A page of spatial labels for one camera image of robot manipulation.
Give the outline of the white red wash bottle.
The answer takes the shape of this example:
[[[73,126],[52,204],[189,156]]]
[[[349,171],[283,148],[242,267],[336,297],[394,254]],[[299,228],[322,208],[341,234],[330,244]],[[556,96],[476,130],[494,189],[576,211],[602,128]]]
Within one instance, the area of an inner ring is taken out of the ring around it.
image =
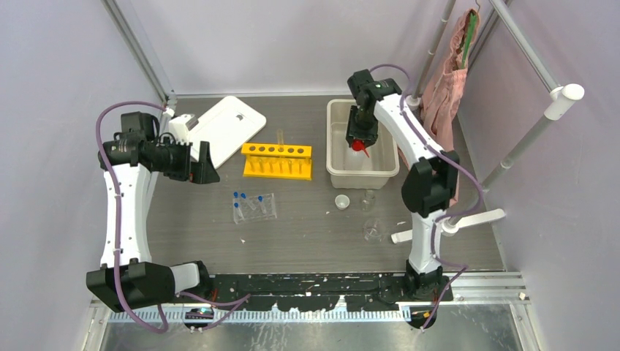
[[[353,140],[345,151],[343,168],[355,172],[372,170],[372,161],[362,140]]]

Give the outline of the small glass beaker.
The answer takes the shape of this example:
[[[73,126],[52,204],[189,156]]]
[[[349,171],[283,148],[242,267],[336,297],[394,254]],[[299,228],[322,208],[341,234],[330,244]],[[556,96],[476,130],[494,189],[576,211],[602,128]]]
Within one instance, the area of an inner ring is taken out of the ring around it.
[[[376,202],[376,192],[373,189],[367,189],[364,192],[360,206],[362,211],[371,211],[374,208]]]

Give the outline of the small white cup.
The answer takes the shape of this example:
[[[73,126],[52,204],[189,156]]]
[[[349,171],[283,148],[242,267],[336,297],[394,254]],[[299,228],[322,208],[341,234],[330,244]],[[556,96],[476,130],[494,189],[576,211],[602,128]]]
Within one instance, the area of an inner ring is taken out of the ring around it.
[[[347,209],[350,205],[350,198],[346,195],[340,194],[337,195],[334,199],[335,206],[340,211]]]

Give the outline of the clear glass test tube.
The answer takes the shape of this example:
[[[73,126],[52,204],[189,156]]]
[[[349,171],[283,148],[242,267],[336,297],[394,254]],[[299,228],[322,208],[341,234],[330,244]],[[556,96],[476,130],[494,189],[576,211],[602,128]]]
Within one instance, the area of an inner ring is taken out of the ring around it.
[[[279,146],[284,145],[284,131],[282,129],[276,130],[276,139]]]

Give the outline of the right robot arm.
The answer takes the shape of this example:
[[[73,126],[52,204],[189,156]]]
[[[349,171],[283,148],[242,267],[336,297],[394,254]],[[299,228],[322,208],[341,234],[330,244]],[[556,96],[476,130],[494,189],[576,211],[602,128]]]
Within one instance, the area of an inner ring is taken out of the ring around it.
[[[412,215],[412,248],[403,285],[406,295],[424,300],[446,285],[439,261],[437,221],[445,217],[456,194],[459,156],[444,151],[408,116],[402,90],[393,79],[375,80],[364,69],[354,72],[347,85],[355,99],[345,133],[349,148],[367,156],[378,140],[379,127],[384,127],[408,164],[401,197]]]

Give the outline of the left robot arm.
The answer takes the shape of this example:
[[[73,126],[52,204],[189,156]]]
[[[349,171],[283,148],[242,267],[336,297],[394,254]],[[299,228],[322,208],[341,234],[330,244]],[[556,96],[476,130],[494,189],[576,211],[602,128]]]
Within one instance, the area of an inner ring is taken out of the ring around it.
[[[100,267],[86,274],[87,288],[114,312],[171,302],[185,293],[209,299],[213,281],[200,260],[179,265],[153,263],[146,231],[148,188],[154,173],[193,184],[217,183],[211,145],[200,143],[192,160],[191,143],[162,137],[156,117],[121,115],[121,131],[98,153],[107,187],[107,233]]]

